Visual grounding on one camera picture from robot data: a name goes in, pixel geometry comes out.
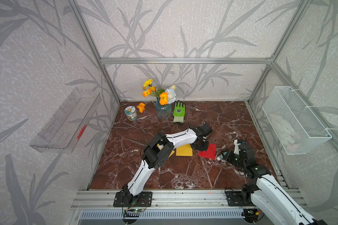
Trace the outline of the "red envelope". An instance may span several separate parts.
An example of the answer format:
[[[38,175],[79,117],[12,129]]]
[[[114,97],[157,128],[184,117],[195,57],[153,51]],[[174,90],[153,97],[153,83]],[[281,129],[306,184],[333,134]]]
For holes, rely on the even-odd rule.
[[[215,144],[210,143],[208,149],[206,151],[199,152],[198,156],[214,160],[216,159],[216,151],[217,146]]]

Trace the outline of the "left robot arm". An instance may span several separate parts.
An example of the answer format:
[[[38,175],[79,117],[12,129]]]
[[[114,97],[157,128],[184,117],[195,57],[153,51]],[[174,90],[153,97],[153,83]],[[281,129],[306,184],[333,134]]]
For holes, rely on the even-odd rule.
[[[123,187],[123,194],[127,201],[132,201],[143,192],[152,173],[167,162],[173,150],[188,144],[194,150],[207,151],[209,148],[207,139],[211,133],[212,128],[207,123],[200,127],[190,126],[186,130],[174,134],[157,133],[144,146],[140,155],[139,169],[131,181]]]

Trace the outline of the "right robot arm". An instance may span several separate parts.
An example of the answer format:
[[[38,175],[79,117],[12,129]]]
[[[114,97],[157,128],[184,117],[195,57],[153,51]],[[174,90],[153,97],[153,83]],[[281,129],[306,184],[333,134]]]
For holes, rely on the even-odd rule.
[[[234,151],[222,152],[217,160],[224,160],[251,180],[239,191],[225,191],[229,206],[255,206],[274,225],[325,225],[304,210],[277,182],[271,172],[258,164],[253,148],[242,142]]]

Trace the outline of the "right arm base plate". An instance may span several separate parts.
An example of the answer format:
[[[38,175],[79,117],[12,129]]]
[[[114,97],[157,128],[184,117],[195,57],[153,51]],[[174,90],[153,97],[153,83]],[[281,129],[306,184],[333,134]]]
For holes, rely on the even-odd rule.
[[[234,191],[233,189],[226,189],[224,191],[228,206],[248,207],[254,206],[250,199],[243,197],[241,191]]]

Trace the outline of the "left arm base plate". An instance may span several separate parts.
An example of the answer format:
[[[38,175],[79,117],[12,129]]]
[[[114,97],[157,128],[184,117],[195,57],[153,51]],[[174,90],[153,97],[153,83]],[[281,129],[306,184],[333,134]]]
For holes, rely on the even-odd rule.
[[[142,192],[137,196],[125,194],[123,191],[116,193],[113,207],[151,207],[153,192]]]

